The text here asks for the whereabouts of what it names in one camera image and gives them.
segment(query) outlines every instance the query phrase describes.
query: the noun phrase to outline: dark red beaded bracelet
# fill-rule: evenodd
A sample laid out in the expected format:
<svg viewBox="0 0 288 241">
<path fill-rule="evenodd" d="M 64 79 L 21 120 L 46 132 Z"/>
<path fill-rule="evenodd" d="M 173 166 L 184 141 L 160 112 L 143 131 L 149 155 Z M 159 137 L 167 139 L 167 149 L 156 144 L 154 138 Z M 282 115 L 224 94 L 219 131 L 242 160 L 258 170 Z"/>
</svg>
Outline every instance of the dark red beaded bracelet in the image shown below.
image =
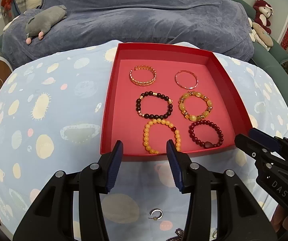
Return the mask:
<svg viewBox="0 0 288 241">
<path fill-rule="evenodd" d="M 167 112 L 164 114 L 164 115 L 154 115 L 154 114 L 151 114 L 149 115 L 148 113 L 146 114 L 143 114 L 141 113 L 141 101 L 144 97 L 146 96 L 155 96 L 157 98 L 161 98 L 162 100 L 165 100 L 168 104 L 168 110 Z M 143 117 L 143 118 L 149 118 L 149 119 L 165 119 L 165 118 L 168 118 L 171 114 L 172 114 L 172 111 L 173 111 L 173 105 L 172 105 L 172 100 L 168 97 L 168 96 L 165 96 L 164 94 L 160 94 L 160 93 L 156 93 L 156 92 L 144 92 L 141 94 L 141 96 L 136 100 L 136 111 L 137 113 L 139 114 L 140 117 Z"/>
<path fill-rule="evenodd" d="M 217 134 L 219 136 L 219 141 L 216 144 L 212 144 L 209 141 L 203 142 L 203 141 L 199 140 L 197 137 L 195 137 L 194 127 L 197 125 L 201 125 L 201 124 L 208 125 L 208 126 L 212 127 L 213 129 L 215 129 L 215 131 L 217 132 Z M 200 145 L 201 147 L 204 147 L 204 148 L 215 148 L 215 147 L 219 147 L 223 144 L 224 138 L 223 138 L 222 131 L 220 130 L 220 127 L 218 127 L 216 124 L 214 124 L 213 122 L 211 122 L 209 120 L 208 121 L 207 120 L 195 121 L 188 128 L 189 128 L 189 130 L 188 130 L 189 136 L 196 143 L 196 145 Z"/>
</svg>

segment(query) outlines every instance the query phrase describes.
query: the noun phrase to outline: gray-blue blanket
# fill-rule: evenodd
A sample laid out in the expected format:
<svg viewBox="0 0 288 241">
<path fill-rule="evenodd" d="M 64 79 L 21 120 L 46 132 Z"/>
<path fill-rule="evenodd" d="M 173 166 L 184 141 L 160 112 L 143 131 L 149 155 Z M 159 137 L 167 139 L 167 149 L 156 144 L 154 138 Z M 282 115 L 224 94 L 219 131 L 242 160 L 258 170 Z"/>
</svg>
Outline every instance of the gray-blue blanket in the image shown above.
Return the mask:
<svg viewBox="0 0 288 241">
<path fill-rule="evenodd" d="M 25 26 L 41 10 L 65 5 L 67 19 L 43 40 L 27 45 Z M 122 42 L 189 42 L 201 49 L 248 61 L 254 52 L 250 25 L 232 0 L 43 0 L 41 9 L 21 14 L 4 32 L 2 52 L 14 68 L 76 48 Z"/>
</svg>

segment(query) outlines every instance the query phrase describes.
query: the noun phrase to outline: red bow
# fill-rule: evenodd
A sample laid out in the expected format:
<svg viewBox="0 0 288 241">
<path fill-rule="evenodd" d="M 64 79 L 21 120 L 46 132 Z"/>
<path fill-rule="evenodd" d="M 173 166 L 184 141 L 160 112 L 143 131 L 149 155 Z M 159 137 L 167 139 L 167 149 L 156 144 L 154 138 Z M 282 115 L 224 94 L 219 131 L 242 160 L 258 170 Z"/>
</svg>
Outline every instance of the red bow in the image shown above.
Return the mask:
<svg viewBox="0 0 288 241">
<path fill-rule="evenodd" d="M 5 8 L 4 10 L 4 16 L 6 14 L 7 11 L 10 11 L 11 10 L 11 2 L 13 0 L 2 0 L 1 2 L 1 6 Z"/>
</svg>

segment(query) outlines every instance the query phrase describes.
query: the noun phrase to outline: red box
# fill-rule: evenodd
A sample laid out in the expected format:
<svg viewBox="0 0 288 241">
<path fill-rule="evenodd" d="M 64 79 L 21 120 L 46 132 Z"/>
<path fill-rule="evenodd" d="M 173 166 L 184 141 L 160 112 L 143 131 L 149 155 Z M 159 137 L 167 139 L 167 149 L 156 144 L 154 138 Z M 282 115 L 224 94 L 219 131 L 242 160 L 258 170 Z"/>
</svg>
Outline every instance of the red box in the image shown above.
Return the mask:
<svg viewBox="0 0 288 241">
<path fill-rule="evenodd" d="M 130 81 L 129 72 L 137 65 L 149 65 L 156 70 L 156 81 L 145 87 L 136 86 Z M 201 92 L 212 101 L 213 109 L 206 118 L 216 123 L 224 135 L 223 145 L 217 148 L 204 149 L 196 145 L 188 133 L 192 121 L 185 119 L 179 109 L 179 99 L 187 92 L 175 83 L 175 74 L 180 70 L 193 72 L 199 80 L 194 91 Z M 148 70 L 133 71 L 138 81 L 148 81 L 153 75 Z M 195 85 L 195 78 L 182 73 L 178 81 L 187 87 Z M 143 146 L 145 124 L 149 121 L 140 117 L 135 110 L 136 99 L 145 91 L 160 92 L 173 100 L 172 115 L 167 118 L 176 126 L 181 135 L 181 152 L 206 155 L 234 148 L 237 134 L 248 134 L 252 128 L 245 106 L 220 62 L 212 52 L 200 49 L 151 43 L 120 43 L 113 64 L 102 126 L 100 153 L 110 152 L 116 142 L 124 144 L 124 155 L 147 156 Z M 186 110 L 191 115 L 200 115 L 207 108 L 206 102 L 195 96 L 185 100 Z M 141 112 L 164 114 L 167 102 L 157 97 L 145 97 L 141 102 Z M 214 129 L 207 125 L 195 127 L 196 137 L 202 141 L 217 143 L 218 136 Z M 166 142 L 175 141 L 174 133 L 165 125 L 154 124 L 149 130 L 149 144 L 160 153 L 166 152 Z"/>
</svg>

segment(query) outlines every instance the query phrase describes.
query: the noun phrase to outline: gray plush toy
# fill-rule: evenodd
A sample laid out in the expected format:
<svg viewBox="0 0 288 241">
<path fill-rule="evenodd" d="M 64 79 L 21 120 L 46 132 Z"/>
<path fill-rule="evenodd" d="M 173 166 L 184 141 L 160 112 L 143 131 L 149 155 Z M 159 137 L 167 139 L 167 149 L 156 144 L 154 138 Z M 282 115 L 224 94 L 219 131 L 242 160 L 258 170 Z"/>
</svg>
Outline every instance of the gray plush toy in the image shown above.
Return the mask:
<svg viewBox="0 0 288 241">
<path fill-rule="evenodd" d="M 41 40 L 50 28 L 66 17 L 66 7 L 64 5 L 52 6 L 31 18 L 26 24 L 26 43 L 29 45 L 34 36 Z"/>
</svg>

